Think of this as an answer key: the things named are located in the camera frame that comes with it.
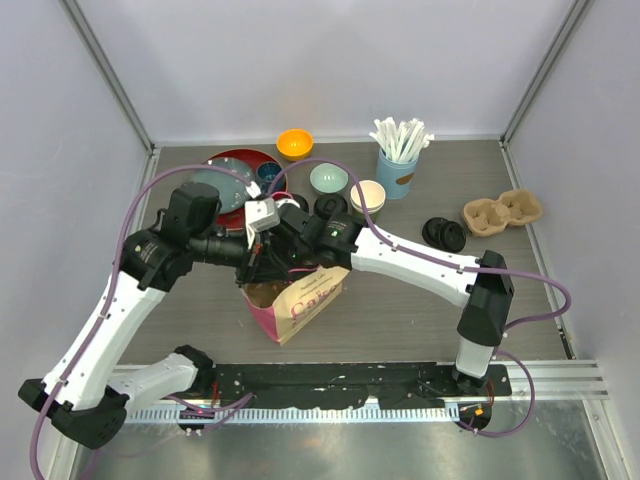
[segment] black mounting plate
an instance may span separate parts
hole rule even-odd
[[[453,365],[422,363],[222,364],[216,366],[222,405],[247,393],[249,408],[335,409],[362,407],[370,396],[381,409],[442,407],[451,397],[487,396],[485,387],[461,392]],[[504,365],[490,365],[496,397],[511,395]]]

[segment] metal frame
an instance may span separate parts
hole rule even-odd
[[[551,46],[549,47],[549,50],[547,50],[542,63],[531,79],[522,100],[520,100],[520,104],[511,117],[504,135],[502,135],[502,138],[500,139],[503,144],[509,145],[513,139],[513,136],[518,131],[524,117],[533,105],[538,93],[540,93],[542,86],[547,81],[549,74],[558,62],[558,59],[571,39],[571,36],[584,18],[592,3],[593,0],[574,0],[573,5],[571,5],[569,12],[558,30],[558,33],[556,33],[555,38],[551,42]]]
[[[191,402],[196,406],[207,407],[211,402]],[[184,407],[168,401],[150,408],[139,410],[127,419],[129,425],[204,425],[216,423],[220,418],[230,414],[222,413],[222,417],[181,418]],[[302,425],[302,424],[334,424],[334,423],[424,423],[459,421],[460,412],[457,403],[446,404],[441,408],[416,408],[405,410],[380,410],[375,398],[368,399],[362,408],[356,410],[269,410],[247,408],[238,411],[227,423],[229,425]]]
[[[511,397],[498,397],[495,400],[500,402],[517,401],[529,402],[529,388],[526,376],[520,367],[514,362],[497,362],[507,366],[513,395]],[[602,461],[605,465],[607,474],[612,479],[624,480],[632,478],[627,470],[628,465],[624,462],[621,449],[615,435],[615,428],[610,414],[607,412],[609,408],[609,395],[603,382],[602,375],[595,361],[593,360],[550,360],[550,361],[530,361],[524,362],[534,379],[536,386],[537,401],[562,401],[562,400],[583,400],[585,412],[590,418],[590,424],[595,437]],[[130,373],[131,371],[143,368],[142,365],[119,365],[113,372],[113,375],[121,375]],[[451,398],[445,409],[435,409],[438,411],[422,412],[424,418],[422,421],[449,421],[455,417],[456,401],[463,399]],[[464,401],[480,401],[486,400],[484,397],[464,398]],[[205,400],[190,400],[194,405],[203,405]],[[147,424],[165,424],[175,422],[175,403],[168,401],[158,401],[153,406],[132,415],[131,423],[147,423]],[[378,418],[375,409],[367,415],[360,415],[362,418],[354,418],[353,421],[420,421],[418,417],[412,417],[407,414],[406,417],[398,416],[397,418]],[[350,421],[348,414],[346,418],[332,417],[325,419],[322,416],[306,416],[300,417],[299,421],[295,415],[285,416],[276,412],[273,419],[261,412],[260,418],[256,420],[255,415],[247,414],[246,418],[242,418],[237,423],[270,423],[272,420],[278,423],[309,423],[309,422],[336,422]],[[56,454],[56,462],[53,465],[50,478],[55,480],[66,480],[71,473],[73,459],[77,453],[78,446],[75,442],[62,438]]]
[[[511,179],[511,184],[513,188],[524,188],[522,184],[522,180],[520,179],[520,175],[518,174],[518,170],[513,163],[513,156],[511,155],[511,149],[508,145],[505,145],[504,142],[500,142],[500,150],[502,151],[502,157],[504,158],[504,163],[507,167],[507,172],[509,173],[509,178]],[[544,254],[543,248],[538,241],[538,236],[536,234],[536,224],[528,224],[525,226],[527,230],[527,235],[529,235],[529,241],[531,242],[531,248],[533,250],[533,255],[536,259],[536,263],[538,265],[538,270],[540,273],[546,277],[552,277],[549,274],[549,269],[545,263],[545,258],[548,258],[547,255]],[[558,292],[551,287],[548,283],[544,284],[544,289],[547,293],[547,298],[549,300],[549,304],[553,310],[558,310],[560,308],[562,298],[559,298]],[[564,347],[567,358],[575,359],[576,355],[573,351],[573,347],[568,340],[570,337],[570,331],[567,329],[566,323],[563,317],[556,318],[556,325],[558,327],[558,333],[560,335],[560,339],[562,340],[562,345]]]
[[[147,157],[147,161],[144,164],[144,169],[142,170],[142,175],[140,176],[140,182],[138,190],[141,190],[151,179],[156,175],[156,170],[158,169],[158,160],[160,159],[160,149],[154,148],[151,151],[151,154]],[[142,222],[144,220],[144,214],[147,211],[147,203],[149,202],[149,195],[145,195],[138,208],[136,209],[136,213],[131,219],[131,228],[130,231],[134,232],[136,230],[140,230],[142,228]]]
[[[479,134],[479,135],[438,135],[439,142],[455,142],[461,140],[500,140],[500,134]],[[185,147],[233,147],[238,145],[274,145],[275,137],[260,138],[236,138],[235,140],[218,140],[218,141],[187,141],[187,142],[156,142],[155,147],[158,148],[185,148]],[[373,143],[374,140],[368,135],[354,135],[346,137],[316,137],[313,139],[316,144],[319,143]]]
[[[63,9],[67,12],[71,23],[73,23],[78,35],[82,39],[82,42],[85,44],[87,49],[89,50],[89,54],[93,58],[102,74],[107,86],[113,93],[116,102],[122,108],[123,113],[131,123],[131,126],[136,132],[136,135],[140,139],[140,142],[144,146],[147,153],[151,154],[153,151],[153,142],[149,137],[144,125],[142,124],[142,120],[138,116],[133,103],[129,99],[127,92],[125,91],[122,83],[118,79],[111,62],[107,58],[107,55],[104,53],[100,42],[96,38],[91,25],[87,18],[85,17],[82,8],[78,4],[77,0],[59,0],[60,5],[62,5]]]

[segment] robotic arm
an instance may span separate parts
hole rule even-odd
[[[251,222],[247,232],[253,237],[247,242],[215,226],[219,210],[214,187],[185,183],[174,190],[169,207],[158,212],[152,227],[127,238],[109,314],[47,412],[64,435],[88,448],[100,448],[115,436],[128,414],[174,392],[202,395],[210,389],[215,380],[213,361],[188,345],[135,373],[111,377],[140,324],[177,279],[191,271],[194,261],[235,267],[239,285],[288,279],[292,268],[322,265],[376,272],[429,290],[464,308],[458,325],[455,381],[463,391],[477,391],[484,385],[514,290],[506,275],[475,274],[462,268],[478,264],[506,268],[499,254],[486,252],[482,259],[450,255],[383,232],[394,245],[402,243],[459,264],[454,271],[383,244],[362,220],[350,215],[340,213],[325,221],[290,201],[276,205],[272,199],[247,202]],[[51,372],[43,379],[24,382],[19,396],[33,409],[42,409],[100,309],[101,304]]]

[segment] white wall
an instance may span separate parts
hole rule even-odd
[[[24,480],[18,389],[95,306],[145,153],[58,2],[3,2],[0,65],[0,476]]]
[[[80,0],[160,142],[501,134],[572,0]]]
[[[640,3],[596,1],[513,143],[572,342],[596,358],[640,459]]]

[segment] blue cup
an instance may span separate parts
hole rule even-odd
[[[262,193],[267,193],[271,183],[281,171],[282,167],[276,162],[265,162],[258,167],[258,170],[256,170],[256,177]],[[282,178],[278,180],[278,184],[273,191],[279,192],[284,190],[286,183],[286,179],[282,176]]]
[[[415,158],[407,163],[394,163],[380,149],[378,167],[376,169],[376,182],[384,187],[387,199],[397,200],[409,193],[419,156],[416,155]]]

